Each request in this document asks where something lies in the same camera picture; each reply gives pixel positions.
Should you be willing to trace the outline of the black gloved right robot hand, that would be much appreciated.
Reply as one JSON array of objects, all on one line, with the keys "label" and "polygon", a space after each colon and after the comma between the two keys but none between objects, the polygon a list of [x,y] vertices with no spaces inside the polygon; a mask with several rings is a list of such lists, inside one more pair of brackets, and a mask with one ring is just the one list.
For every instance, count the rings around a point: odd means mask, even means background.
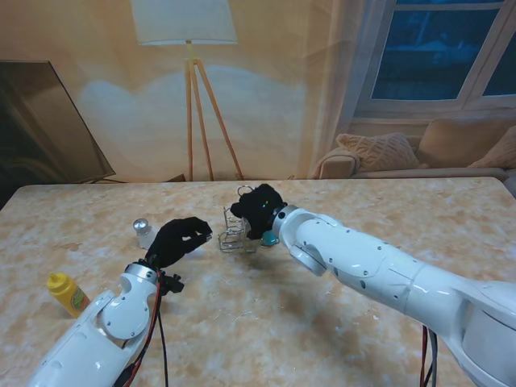
[{"label": "black gloved right robot hand", "polygon": [[261,239],[266,231],[271,231],[273,221],[287,206],[281,195],[269,184],[261,184],[253,191],[244,193],[231,205],[230,211],[236,218],[245,218],[250,225],[247,237]]}]

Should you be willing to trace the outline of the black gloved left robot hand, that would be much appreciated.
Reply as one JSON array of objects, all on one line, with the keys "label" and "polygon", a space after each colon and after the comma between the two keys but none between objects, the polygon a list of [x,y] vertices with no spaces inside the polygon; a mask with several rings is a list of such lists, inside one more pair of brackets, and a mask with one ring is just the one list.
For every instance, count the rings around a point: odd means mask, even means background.
[{"label": "black gloved left robot hand", "polygon": [[145,261],[155,268],[167,268],[206,243],[212,230],[197,217],[179,218],[166,223],[156,234]]}]

